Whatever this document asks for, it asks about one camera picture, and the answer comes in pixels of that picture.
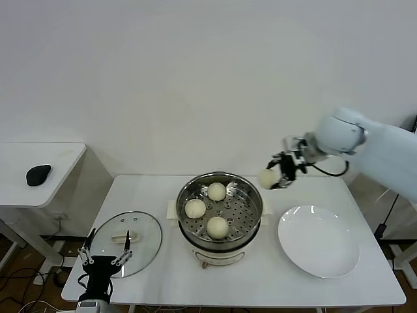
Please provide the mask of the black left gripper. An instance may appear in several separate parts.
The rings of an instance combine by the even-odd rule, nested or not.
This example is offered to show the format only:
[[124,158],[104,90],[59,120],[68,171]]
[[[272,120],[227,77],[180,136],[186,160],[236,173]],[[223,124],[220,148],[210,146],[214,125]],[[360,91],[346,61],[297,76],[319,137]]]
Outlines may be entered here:
[[119,272],[133,254],[130,249],[130,231],[126,231],[124,250],[121,256],[91,256],[90,248],[96,229],[93,228],[81,248],[78,249],[83,270],[88,276],[87,288],[83,293],[83,300],[110,300],[113,292],[111,277]]

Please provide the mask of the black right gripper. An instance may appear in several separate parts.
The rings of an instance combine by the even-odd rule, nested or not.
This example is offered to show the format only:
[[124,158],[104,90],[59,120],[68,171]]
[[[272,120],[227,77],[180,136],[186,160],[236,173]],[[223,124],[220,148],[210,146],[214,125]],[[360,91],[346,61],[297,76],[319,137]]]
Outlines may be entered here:
[[272,160],[267,164],[268,169],[272,169],[275,166],[280,167],[281,178],[272,185],[272,190],[285,189],[292,185],[296,180],[296,171],[298,169],[291,155],[281,151],[275,155],[272,155]]

